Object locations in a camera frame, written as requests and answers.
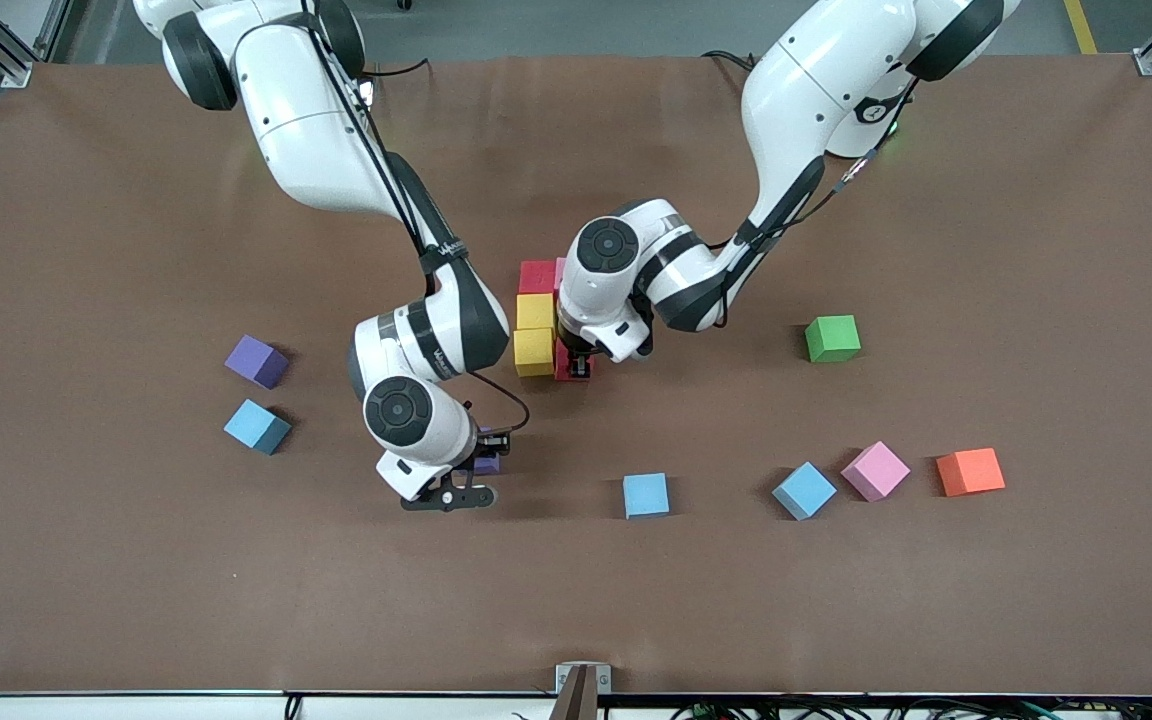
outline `cube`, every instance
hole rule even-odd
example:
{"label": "cube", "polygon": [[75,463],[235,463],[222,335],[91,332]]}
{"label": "cube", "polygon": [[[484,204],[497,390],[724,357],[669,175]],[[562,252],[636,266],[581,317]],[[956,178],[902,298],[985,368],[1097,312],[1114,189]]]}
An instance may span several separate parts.
{"label": "cube", "polygon": [[515,323],[520,331],[531,331],[536,328],[554,329],[554,296],[553,293],[544,295],[520,295],[517,320]]}
{"label": "cube", "polygon": [[554,374],[554,333],[550,328],[513,332],[513,369],[520,378]]}
{"label": "cube", "polygon": [[773,488],[772,495],[794,515],[795,520],[808,520],[820,510],[820,506],[829,501],[838,490],[829,480],[824,479],[820,470],[810,462],[791,471],[790,477]]}
{"label": "cube", "polygon": [[499,455],[480,455],[473,460],[475,475],[500,475]]}
{"label": "cube", "polygon": [[554,340],[554,379],[561,382],[589,382],[590,374],[594,372],[594,357],[581,357],[577,366],[584,367],[584,372],[573,373],[571,351],[567,350],[562,338]]}
{"label": "cube", "polygon": [[518,295],[553,295],[554,262],[523,260],[518,268]]}
{"label": "cube", "polygon": [[861,351],[851,314],[825,314],[808,325],[808,355],[813,363],[842,363]]}
{"label": "cube", "polygon": [[842,469],[842,477],[869,502],[890,495],[905,475],[909,475],[909,465],[896,457],[895,452],[884,442],[876,442],[861,450],[861,455]]}
{"label": "cube", "polygon": [[282,353],[250,334],[244,334],[238,344],[234,346],[225,365],[248,381],[259,384],[265,389],[274,389],[279,378],[283,377],[288,363]]}
{"label": "cube", "polygon": [[935,468],[941,471],[947,497],[969,495],[992,488],[1003,488],[1002,469],[992,447],[979,450],[960,450],[940,457]]}
{"label": "cube", "polygon": [[233,418],[225,423],[225,432],[252,450],[264,452],[265,455],[274,454],[278,444],[287,437],[288,430],[291,430],[291,425],[287,420],[251,400],[244,400]]}
{"label": "cube", "polygon": [[664,473],[626,475],[626,518],[660,518],[669,514]]}
{"label": "cube", "polygon": [[558,298],[558,288],[562,287],[563,283],[563,270],[567,270],[567,259],[558,258],[554,260],[554,297]]}

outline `black joint cap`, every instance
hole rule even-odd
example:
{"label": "black joint cap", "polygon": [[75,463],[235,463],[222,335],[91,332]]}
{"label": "black joint cap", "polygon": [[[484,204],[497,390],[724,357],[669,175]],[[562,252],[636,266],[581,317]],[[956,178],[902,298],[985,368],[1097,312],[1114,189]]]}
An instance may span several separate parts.
{"label": "black joint cap", "polygon": [[362,412],[376,437],[389,445],[407,447],[425,437],[433,409],[429,392],[419,382],[393,377],[376,384]]}
{"label": "black joint cap", "polygon": [[620,273],[639,256],[639,236],[623,220],[600,218],[581,228],[576,259],[591,273]]}

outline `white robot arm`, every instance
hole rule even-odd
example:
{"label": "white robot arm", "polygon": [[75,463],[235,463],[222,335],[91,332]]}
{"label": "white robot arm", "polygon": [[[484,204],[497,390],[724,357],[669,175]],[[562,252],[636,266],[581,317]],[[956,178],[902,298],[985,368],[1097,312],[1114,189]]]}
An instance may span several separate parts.
{"label": "white robot arm", "polygon": [[[408,509],[492,503],[494,493],[472,484],[472,460],[508,452],[508,434],[477,432],[435,382],[494,365],[508,323],[411,165],[376,135],[355,18],[342,0],[312,10],[302,0],[238,0],[159,24],[172,3],[136,6],[146,26],[161,28],[164,60],[189,99],[210,109],[241,99],[270,173],[294,199],[391,215],[412,238],[425,297],[358,324],[349,344],[349,379],[385,448],[376,470]],[[452,486],[457,468],[471,478],[465,487]]]}
{"label": "white robot arm", "polygon": [[940,79],[970,63],[1018,2],[813,5],[759,60],[741,94],[759,183],[749,218],[718,252],[667,200],[631,202],[590,220],[568,250],[559,290],[559,336],[573,355],[649,355],[653,310],[680,331],[726,323],[741,287],[817,190],[824,152],[876,149],[914,78]]}

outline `red cube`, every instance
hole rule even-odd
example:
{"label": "red cube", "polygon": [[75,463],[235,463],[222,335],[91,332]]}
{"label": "red cube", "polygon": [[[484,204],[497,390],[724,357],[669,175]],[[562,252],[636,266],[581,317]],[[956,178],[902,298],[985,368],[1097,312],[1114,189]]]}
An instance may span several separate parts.
{"label": "red cube", "polygon": [[553,260],[523,260],[518,270],[518,295],[552,295]]}

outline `pink cube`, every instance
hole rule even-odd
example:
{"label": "pink cube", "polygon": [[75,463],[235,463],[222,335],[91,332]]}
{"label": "pink cube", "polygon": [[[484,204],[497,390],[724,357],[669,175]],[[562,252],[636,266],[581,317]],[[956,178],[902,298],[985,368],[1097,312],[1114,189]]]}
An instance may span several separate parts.
{"label": "pink cube", "polygon": [[882,442],[870,445],[850,465],[842,469],[842,477],[869,502],[890,495],[905,475],[909,475],[909,467]]}
{"label": "pink cube", "polygon": [[554,260],[554,297],[558,297],[558,287],[563,283],[563,268],[567,266],[566,258]]}

